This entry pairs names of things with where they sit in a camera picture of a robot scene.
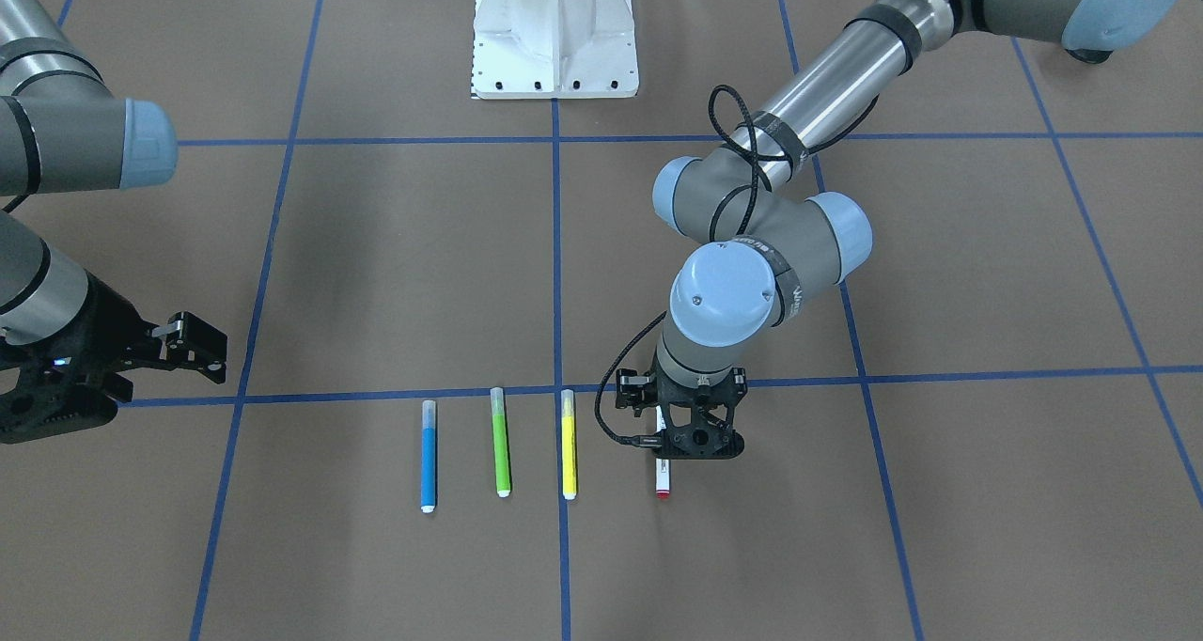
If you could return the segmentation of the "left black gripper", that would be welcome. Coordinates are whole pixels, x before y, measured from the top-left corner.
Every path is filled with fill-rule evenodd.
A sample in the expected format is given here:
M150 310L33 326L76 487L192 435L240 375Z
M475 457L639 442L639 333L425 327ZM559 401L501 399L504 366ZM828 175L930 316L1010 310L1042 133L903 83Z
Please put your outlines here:
M739 402L748 392L746 372L730 370L715 385L687 388L669 376L657 376L657 405L664 427L657 432L658 459L733 459L746 443L735 431Z

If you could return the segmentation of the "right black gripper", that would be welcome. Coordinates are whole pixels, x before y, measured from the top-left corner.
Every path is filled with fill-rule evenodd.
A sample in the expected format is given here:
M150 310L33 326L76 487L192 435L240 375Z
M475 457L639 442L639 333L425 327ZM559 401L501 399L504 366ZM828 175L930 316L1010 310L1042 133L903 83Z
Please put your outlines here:
M90 278L85 305L59 333L20 348L4 342L2 368L19 374L1 398L1 440L30 443L109 423L134 397L132 380L120 372L156 360L162 370L185 368L227 382L227 334L192 311L154 327L129 299Z

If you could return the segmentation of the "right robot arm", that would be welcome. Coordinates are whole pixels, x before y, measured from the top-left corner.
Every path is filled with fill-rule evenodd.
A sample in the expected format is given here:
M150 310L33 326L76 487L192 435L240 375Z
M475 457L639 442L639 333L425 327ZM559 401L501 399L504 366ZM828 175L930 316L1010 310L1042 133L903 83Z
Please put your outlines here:
M227 334L178 311L143 320L65 253L19 222L23 200L155 186L174 176L178 140L155 102L113 96L38 0L1 0L1 439L14 445L91 431L132 400L126 370L227 379Z

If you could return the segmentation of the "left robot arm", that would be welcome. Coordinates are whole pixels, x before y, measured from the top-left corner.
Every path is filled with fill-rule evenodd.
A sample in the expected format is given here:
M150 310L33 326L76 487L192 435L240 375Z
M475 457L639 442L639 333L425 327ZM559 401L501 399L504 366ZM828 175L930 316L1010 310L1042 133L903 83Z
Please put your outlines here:
M646 372L616 370L616 406L656 410L645 434L614 434L660 459L730 459L748 391L741 354L796 317L804 303L864 265L875 235L842 192L787 198L811 158L864 121L893 81L962 32L1057 44L1097 64L1134 44L1177 0L873 0L813 63L760 107L736 105L731 131L706 158L678 158L652 190L658 216L697 242L660 316Z

